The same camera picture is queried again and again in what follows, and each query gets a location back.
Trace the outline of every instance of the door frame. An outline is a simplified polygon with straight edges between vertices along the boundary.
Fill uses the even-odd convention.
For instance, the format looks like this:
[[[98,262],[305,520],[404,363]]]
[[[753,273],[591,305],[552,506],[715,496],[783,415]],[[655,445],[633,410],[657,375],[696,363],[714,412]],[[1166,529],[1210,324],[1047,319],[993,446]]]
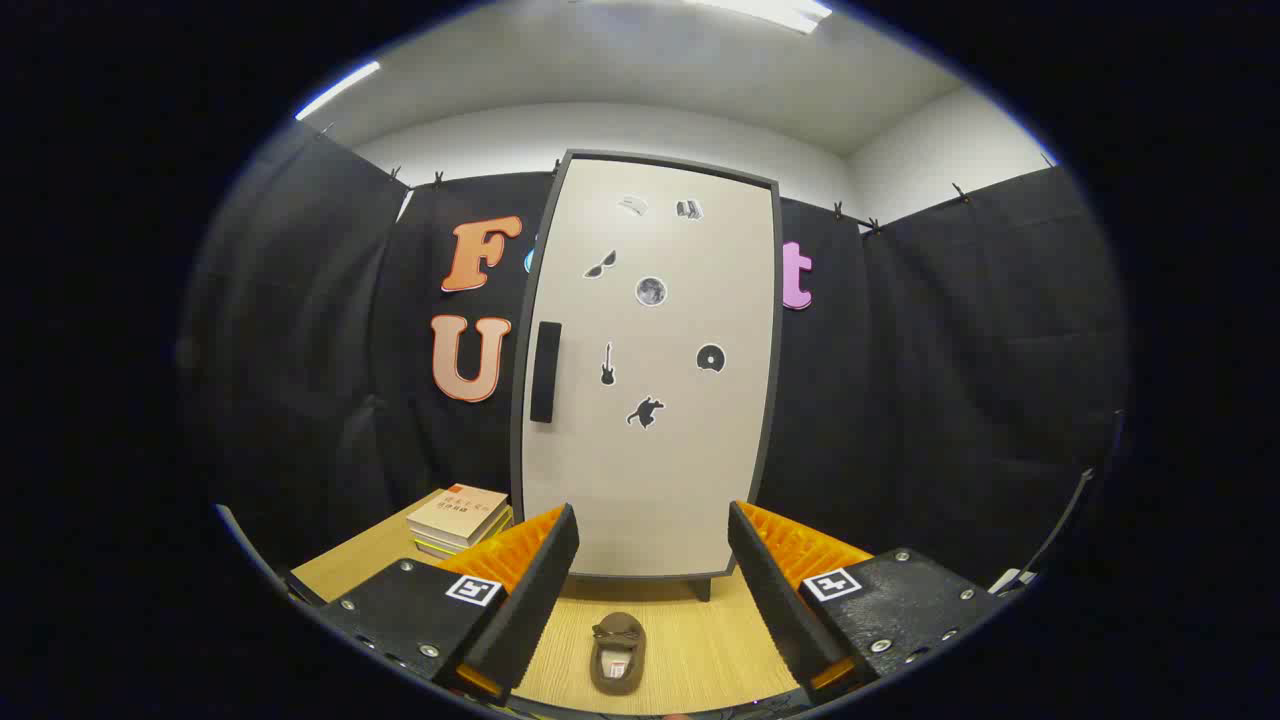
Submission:
[[[764,421],[760,423],[760,442],[756,445],[755,470],[751,473],[751,488],[746,501],[755,502],[755,493],[760,489],[760,478],[764,475],[764,461],[768,457],[769,433],[773,428],[773,400],[778,382],[778,357],[782,352],[782,201],[778,196],[778,182],[750,173],[731,170],[719,165],[695,163],[692,160],[680,160],[660,155],[648,155],[641,152],[617,152],[608,150],[575,150],[564,152],[556,172],[550,193],[547,197],[547,208],[543,210],[543,219],[538,227],[538,240],[534,242],[534,260],[529,269],[529,284],[525,286],[525,300],[520,311],[520,328],[516,338],[516,357],[512,364],[511,383],[511,507],[515,523],[525,520],[525,493],[524,493],[524,421],[525,421],[525,373],[529,369],[529,345],[534,328],[534,301],[538,295],[538,282],[541,277],[543,255],[547,245],[547,236],[552,227],[552,215],[559,201],[561,187],[568,174],[570,164],[573,160],[616,160],[623,163],[636,163],[641,165],[658,165],[677,170],[690,170],[719,178],[732,179],[763,187],[769,191],[773,205],[773,342],[769,348],[769,383],[764,396]],[[728,507],[724,509],[728,518]],[[687,575],[595,575],[572,573],[576,578],[602,578],[611,580],[699,580],[705,578],[718,578],[733,571],[733,553],[730,553],[728,566],[723,571],[694,573]]]

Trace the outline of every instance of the black door handle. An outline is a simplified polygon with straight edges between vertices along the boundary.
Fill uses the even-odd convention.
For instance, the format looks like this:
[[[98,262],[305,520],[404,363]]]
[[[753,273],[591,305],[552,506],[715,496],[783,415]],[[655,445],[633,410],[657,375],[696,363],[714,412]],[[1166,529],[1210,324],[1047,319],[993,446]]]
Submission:
[[[534,380],[529,392],[529,419],[550,423],[556,405],[556,361],[559,357],[559,323],[538,323],[538,350],[534,351]]]

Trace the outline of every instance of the wooden table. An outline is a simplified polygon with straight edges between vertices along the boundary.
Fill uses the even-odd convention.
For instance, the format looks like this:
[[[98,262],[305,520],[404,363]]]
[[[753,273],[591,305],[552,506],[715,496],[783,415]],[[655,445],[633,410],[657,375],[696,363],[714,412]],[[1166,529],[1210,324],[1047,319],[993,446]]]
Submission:
[[[401,510],[293,570],[325,602],[401,557],[438,564],[420,552]],[[595,689],[589,673],[591,625],[614,611],[644,625],[644,678],[628,696]],[[666,715],[741,705],[796,688],[742,575],[712,580],[710,602],[687,583],[621,583],[570,578],[552,610],[529,670],[513,696],[591,712]]]

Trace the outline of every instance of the ceiling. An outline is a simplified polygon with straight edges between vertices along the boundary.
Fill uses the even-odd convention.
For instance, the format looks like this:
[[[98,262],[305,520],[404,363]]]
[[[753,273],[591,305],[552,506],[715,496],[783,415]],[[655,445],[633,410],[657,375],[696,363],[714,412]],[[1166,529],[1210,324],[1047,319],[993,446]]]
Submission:
[[[801,35],[680,0],[511,0],[385,49],[306,118],[347,146],[541,102],[676,108],[849,155],[961,81],[841,13]]]

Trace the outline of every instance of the white door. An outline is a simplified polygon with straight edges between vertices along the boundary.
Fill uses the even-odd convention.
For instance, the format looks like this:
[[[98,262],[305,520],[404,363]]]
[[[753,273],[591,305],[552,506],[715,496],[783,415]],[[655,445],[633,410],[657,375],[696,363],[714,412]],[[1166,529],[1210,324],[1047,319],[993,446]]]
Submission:
[[[570,152],[535,250],[513,492],[525,518],[573,505],[579,575],[723,574],[764,460],[777,186],[657,163]]]

